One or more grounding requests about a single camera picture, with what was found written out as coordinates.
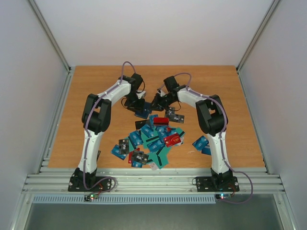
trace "black card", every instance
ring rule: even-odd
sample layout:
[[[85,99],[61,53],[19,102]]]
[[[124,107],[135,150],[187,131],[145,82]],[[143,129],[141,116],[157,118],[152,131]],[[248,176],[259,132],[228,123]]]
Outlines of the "black card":
[[[135,129],[140,129],[142,128],[145,124],[149,124],[150,125],[150,120],[142,120],[142,121],[136,121],[135,122]]]
[[[169,116],[169,121],[177,122],[177,123],[184,123],[184,115],[171,114]]]
[[[136,161],[136,162],[139,162],[141,164],[146,164],[147,161],[148,161],[148,157],[149,156],[147,154],[145,154],[144,152],[135,150],[135,151],[132,152],[131,159],[132,159],[132,161]]]
[[[169,107],[168,110],[165,110],[164,117],[169,118],[171,114],[175,114],[175,107]]]
[[[129,154],[129,140],[128,139],[122,139],[118,141],[119,145],[119,154]]]

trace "card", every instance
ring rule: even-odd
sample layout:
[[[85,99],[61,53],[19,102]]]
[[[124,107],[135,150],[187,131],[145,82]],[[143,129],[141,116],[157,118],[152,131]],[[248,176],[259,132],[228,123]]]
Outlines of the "card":
[[[209,145],[205,146],[205,147],[201,150],[201,153],[211,156],[210,146],[209,146]]]
[[[169,121],[177,122],[177,123],[184,123],[184,115],[171,114],[169,116]]]
[[[129,140],[128,139],[121,139],[118,141],[119,143],[119,153],[122,154],[129,154]]]
[[[166,131],[170,132],[170,131],[172,131],[172,128],[171,127],[166,127]]]
[[[153,127],[154,126],[154,118],[158,117],[158,114],[150,115],[149,120],[150,120],[150,125]]]
[[[131,164],[131,163],[132,163],[132,153],[133,153],[133,151],[131,151],[131,152],[129,153],[128,164]]]
[[[179,136],[178,133],[175,133],[175,134],[173,134],[173,135],[171,135],[171,136],[168,136],[168,137],[164,138],[164,142],[165,142],[165,145],[166,145],[167,147],[171,147],[171,146],[173,146],[173,145],[176,145],[176,144],[178,144],[180,141],[181,141],[181,140],[180,140],[180,136]]]
[[[142,128],[141,131],[143,134],[146,135],[148,138],[152,138],[154,136],[154,130],[147,124],[145,124]]]
[[[118,145],[115,145],[114,148],[111,150],[111,153],[114,155],[114,156],[117,156],[118,158],[124,160],[127,156],[127,154],[120,154],[119,153],[119,146]]]
[[[134,115],[143,119],[147,119],[148,115],[151,113],[150,105],[151,104],[149,102],[144,102],[143,110],[135,112]]]
[[[139,162],[133,161],[131,167],[141,168],[143,165]]]
[[[164,117],[169,118],[169,116],[170,116],[171,114],[175,114],[175,107],[169,107],[168,110],[165,110],[165,115],[164,115]]]
[[[165,146],[165,144],[160,139],[155,140],[152,143],[147,145],[150,152],[156,152],[156,151],[162,149],[164,146]]]
[[[155,163],[159,169],[162,169],[168,164],[167,154],[171,148],[164,147],[157,152],[149,153],[147,164]]]
[[[168,126],[169,119],[165,117],[154,117],[153,125],[154,126]]]
[[[146,164],[147,161],[148,161],[148,157],[149,156],[147,154],[145,154],[144,152],[135,150],[135,151],[132,152],[132,158],[131,159],[132,159],[132,161],[136,161],[136,162],[139,162],[141,164]]]
[[[164,138],[168,136],[168,133],[166,132],[166,128],[159,127],[157,131],[158,131],[158,136],[161,140],[163,140]]]
[[[150,125],[150,120],[142,120],[135,122],[135,129],[141,129],[145,124]]]
[[[146,137],[145,134],[141,133],[141,138],[143,140],[143,148],[144,149],[148,149],[147,145],[152,143],[152,142],[154,142],[154,141],[156,141],[156,140],[158,140],[159,136],[158,136],[158,132],[154,130],[153,131],[153,137],[148,138],[148,137]]]
[[[176,144],[176,145],[178,145],[178,146],[182,145],[183,144],[183,139],[184,139],[184,137],[181,137],[180,138],[180,142],[178,144]]]
[[[149,165],[149,167],[150,167],[153,171],[159,169],[158,166],[157,166],[154,162],[153,162],[153,163],[150,163],[150,164],[148,164],[148,165]]]
[[[201,151],[208,144],[209,141],[204,136],[201,136],[192,145],[197,149],[197,151]]]
[[[183,137],[185,135],[185,132],[179,127],[176,128],[175,132],[178,133],[180,137]]]
[[[143,143],[141,134],[137,130],[129,133],[129,141],[131,141],[134,146],[138,146]]]

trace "white panel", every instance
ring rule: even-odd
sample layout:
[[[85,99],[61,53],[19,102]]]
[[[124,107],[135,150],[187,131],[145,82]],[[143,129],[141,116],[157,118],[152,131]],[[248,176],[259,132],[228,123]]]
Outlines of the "white panel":
[[[283,0],[241,72],[263,151],[300,229],[307,200],[307,1]]]
[[[36,0],[69,64],[237,65],[271,0]]]
[[[0,228],[42,151],[64,67],[25,0],[0,1]]]

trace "orange wooden surface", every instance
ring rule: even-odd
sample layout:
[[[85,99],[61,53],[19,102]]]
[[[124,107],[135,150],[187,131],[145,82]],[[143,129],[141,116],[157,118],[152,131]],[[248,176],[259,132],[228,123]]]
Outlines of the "orange wooden surface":
[[[190,72],[193,79],[190,87],[206,95],[217,94],[225,107],[229,124],[226,133],[226,146],[230,164],[233,167],[263,167],[262,156],[248,113],[246,101],[234,66],[136,66],[146,83],[146,101],[151,102],[156,89],[163,79],[179,72]],[[77,167],[83,149],[84,129],[81,116],[87,95],[98,94],[113,85],[121,73],[121,66],[77,66],[59,130],[52,150],[49,167]],[[126,66],[125,75],[132,74],[132,68]],[[179,84],[186,84],[189,77],[177,77]],[[203,155],[192,143],[203,135],[199,128],[196,110],[187,104],[177,114],[185,116],[185,123],[171,123],[185,132],[184,144],[173,147],[168,154],[171,168],[199,168],[211,166],[211,157]],[[155,112],[164,116],[164,112]],[[120,102],[112,107],[111,124],[100,144],[99,168],[130,167],[128,158],[124,161],[110,152],[118,140],[127,137],[135,130],[134,121],[141,120],[134,113],[124,109]]]

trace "cable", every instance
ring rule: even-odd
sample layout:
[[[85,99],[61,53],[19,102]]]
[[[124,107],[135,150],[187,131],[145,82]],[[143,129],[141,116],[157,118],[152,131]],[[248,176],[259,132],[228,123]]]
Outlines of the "cable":
[[[90,193],[89,196],[90,196],[90,195],[93,195],[93,194],[96,194],[96,193],[98,193],[97,196],[100,195],[100,193],[102,192],[103,186],[102,186],[100,183],[99,183],[98,185],[100,186],[100,190],[99,190],[98,192],[92,192],[92,193]]]
[[[225,165],[232,172],[234,172],[234,173],[241,173],[241,174],[245,175],[248,178],[248,180],[250,182],[250,190],[251,190],[249,197],[245,201],[242,201],[242,202],[233,202],[233,201],[229,201],[229,200],[222,200],[222,201],[230,203],[230,204],[245,204],[246,202],[248,202],[252,198],[253,193],[254,193],[254,186],[253,186],[253,182],[251,181],[251,178],[245,172],[235,171],[226,161],[225,153],[224,153],[224,148],[223,148],[223,140],[222,140],[222,133],[226,130],[226,126],[227,126],[227,116],[226,116],[226,112],[225,112],[224,108],[215,99],[213,99],[213,98],[211,98],[209,96],[202,95],[202,94],[192,90],[191,88],[188,88],[187,91],[191,92],[192,94],[194,94],[194,95],[196,95],[198,97],[202,97],[202,98],[208,99],[209,101],[214,102],[221,109],[221,111],[223,113],[223,117],[224,117],[224,126],[223,126],[221,132],[219,133],[219,138],[220,138],[220,143],[221,143],[221,152],[222,152],[223,161],[225,162]]]
[[[187,72],[182,72],[182,73],[178,73],[178,74],[175,74],[174,77],[178,76],[178,75],[182,75],[182,74],[188,74],[190,76],[190,79],[186,85],[186,89],[188,90],[188,87],[190,86],[190,83],[191,83],[191,80],[192,80],[192,74],[190,73],[187,73]]]
[[[85,123],[84,129],[85,129],[85,131],[86,131],[86,133],[87,133],[88,139],[87,139],[86,144],[85,144],[85,148],[84,148],[84,157],[83,157],[83,185],[84,185],[84,187],[85,187],[86,190],[91,190],[92,188],[96,187],[100,182],[102,182],[103,180],[106,180],[106,179],[111,179],[111,180],[113,180],[113,181],[114,181],[114,185],[113,185],[112,188],[110,188],[110,189],[104,191],[104,193],[112,191],[112,190],[115,188],[116,184],[117,184],[117,180],[116,180],[115,177],[108,176],[108,177],[105,177],[105,178],[99,180],[98,182],[96,182],[91,188],[88,188],[88,187],[86,186],[86,182],[85,182],[86,156],[87,156],[87,148],[88,148],[88,145],[89,145],[89,142],[90,142],[90,137],[91,137],[91,134],[90,134],[90,132],[88,131],[87,128],[88,128],[88,124],[89,124],[89,122],[90,122],[90,119],[91,119],[91,117],[92,117],[92,114],[93,114],[93,112],[94,112],[94,109],[97,107],[97,105],[98,105],[98,103],[101,101],[101,99],[102,99],[104,96],[106,96],[107,94],[109,94],[110,92],[112,92],[114,89],[116,89],[116,88],[121,84],[121,82],[123,81],[124,67],[125,67],[125,64],[126,64],[126,63],[130,64],[130,65],[132,66],[132,68],[133,68],[134,73],[136,73],[134,66],[133,66],[129,61],[125,61],[125,62],[123,63],[123,65],[122,65],[122,67],[121,67],[121,76],[120,76],[119,84],[116,84],[113,88],[111,88],[110,90],[108,90],[106,93],[102,94],[102,95],[97,99],[97,101],[94,103],[94,105],[93,105],[93,107],[92,107],[92,109],[91,109],[91,111],[90,111],[90,113],[89,113],[89,115],[88,115],[88,118],[87,118],[87,120],[86,120],[86,123]]]
[[[230,197],[233,197],[236,194],[236,189],[231,184],[228,184],[228,186],[233,190],[232,194],[230,195]]]
[[[182,73],[175,74],[174,77],[181,75],[181,74],[188,74],[190,76],[190,79],[189,79],[189,81],[186,85],[186,90],[188,90],[188,87],[190,86],[190,83],[191,83],[191,80],[192,80],[192,74],[187,73],[187,72],[182,72]],[[165,84],[161,85],[160,88],[158,88],[158,90],[161,90],[164,86],[165,86]]]
[[[143,90],[141,92],[144,92],[145,90],[145,82],[143,81],[143,84],[144,84],[144,87],[143,87]]]
[[[192,179],[192,185],[197,185],[196,183],[195,183],[195,184],[193,184],[193,180],[196,180],[196,177]]]
[[[123,105],[123,100],[124,99],[126,99],[127,100],[127,98],[126,97],[123,97],[122,99],[121,99],[121,101],[120,101],[120,103],[121,103],[121,105],[125,108],[125,109],[127,109],[128,107],[125,107],[124,105]]]
[[[135,68],[134,68],[134,66],[131,64],[131,62],[125,61],[125,62],[123,63],[123,65],[121,66],[121,76],[120,76],[120,81],[119,81],[120,84],[121,84],[121,82],[123,81],[124,67],[125,67],[125,64],[126,64],[126,63],[128,63],[129,65],[131,65],[131,67],[133,68],[134,73],[136,73]]]
[[[178,102],[178,104],[179,104],[180,108],[177,109],[177,110],[175,110],[175,112],[177,112],[177,111],[179,111],[179,110],[181,109],[181,104],[180,104],[180,102]]]

